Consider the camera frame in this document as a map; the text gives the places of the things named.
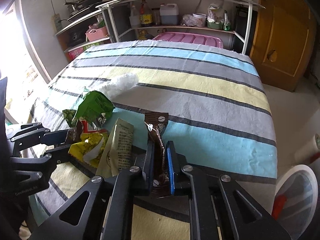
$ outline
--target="metal screw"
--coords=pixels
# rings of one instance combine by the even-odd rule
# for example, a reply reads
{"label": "metal screw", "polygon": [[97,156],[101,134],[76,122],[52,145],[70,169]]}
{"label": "metal screw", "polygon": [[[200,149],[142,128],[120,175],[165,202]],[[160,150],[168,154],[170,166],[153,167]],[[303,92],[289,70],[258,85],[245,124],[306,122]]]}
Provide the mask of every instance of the metal screw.
{"label": "metal screw", "polygon": [[93,183],[99,183],[100,181],[102,181],[102,178],[100,176],[94,176],[91,179],[91,182],[93,182]]}
{"label": "metal screw", "polygon": [[229,175],[222,175],[221,176],[221,180],[224,181],[224,182],[229,182],[231,180],[230,176]]}
{"label": "metal screw", "polygon": [[184,171],[192,171],[193,170],[193,167],[191,165],[184,165],[183,166],[183,170]]}
{"label": "metal screw", "polygon": [[140,168],[138,166],[132,166],[130,167],[130,171],[131,172],[138,172],[140,170]]}

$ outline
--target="power strip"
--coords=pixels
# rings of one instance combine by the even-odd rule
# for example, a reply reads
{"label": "power strip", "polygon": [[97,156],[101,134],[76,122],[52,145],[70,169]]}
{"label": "power strip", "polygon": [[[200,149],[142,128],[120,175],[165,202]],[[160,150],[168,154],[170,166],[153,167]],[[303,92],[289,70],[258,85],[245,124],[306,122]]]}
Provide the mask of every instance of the power strip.
{"label": "power strip", "polygon": [[52,21],[53,29],[54,29],[55,33],[62,30],[62,23],[60,22],[60,20],[61,20],[60,14],[58,14],[58,13],[51,17],[51,21]]}

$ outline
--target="door panel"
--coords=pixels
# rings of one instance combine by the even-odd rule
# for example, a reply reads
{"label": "door panel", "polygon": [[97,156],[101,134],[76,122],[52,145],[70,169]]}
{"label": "door panel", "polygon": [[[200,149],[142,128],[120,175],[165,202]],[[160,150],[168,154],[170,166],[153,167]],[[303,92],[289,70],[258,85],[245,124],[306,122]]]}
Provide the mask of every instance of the door panel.
{"label": "door panel", "polygon": [[315,19],[301,0],[260,3],[266,9],[258,12],[250,58],[263,83],[293,91],[311,56]]}

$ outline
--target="green plastic packet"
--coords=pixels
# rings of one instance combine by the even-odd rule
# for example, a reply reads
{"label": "green plastic packet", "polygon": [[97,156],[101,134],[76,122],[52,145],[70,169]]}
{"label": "green plastic packet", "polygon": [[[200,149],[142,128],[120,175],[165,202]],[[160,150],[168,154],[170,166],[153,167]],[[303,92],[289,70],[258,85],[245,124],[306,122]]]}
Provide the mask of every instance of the green plastic packet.
{"label": "green plastic packet", "polygon": [[72,110],[64,110],[64,117],[70,127],[75,127],[78,120],[86,120],[88,123],[94,123],[101,127],[104,122],[110,119],[113,109],[113,103],[101,92],[90,91],[84,96],[83,102],[78,106],[76,114]]}

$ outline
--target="brown coffee sachet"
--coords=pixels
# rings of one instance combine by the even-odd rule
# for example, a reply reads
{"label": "brown coffee sachet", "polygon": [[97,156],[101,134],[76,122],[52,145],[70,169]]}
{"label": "brown coffee sachet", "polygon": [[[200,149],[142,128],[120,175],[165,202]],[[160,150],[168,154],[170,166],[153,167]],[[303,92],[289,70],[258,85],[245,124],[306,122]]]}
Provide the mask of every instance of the brown coffee sachet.
{"label": "brown coffee sachet", "polygon": [[148,129],[148,139],[155,144],[153,165],[153,197],[170,195],[168,159],[162,135],[168,125],[169,113],[146,111],[144,122]]}

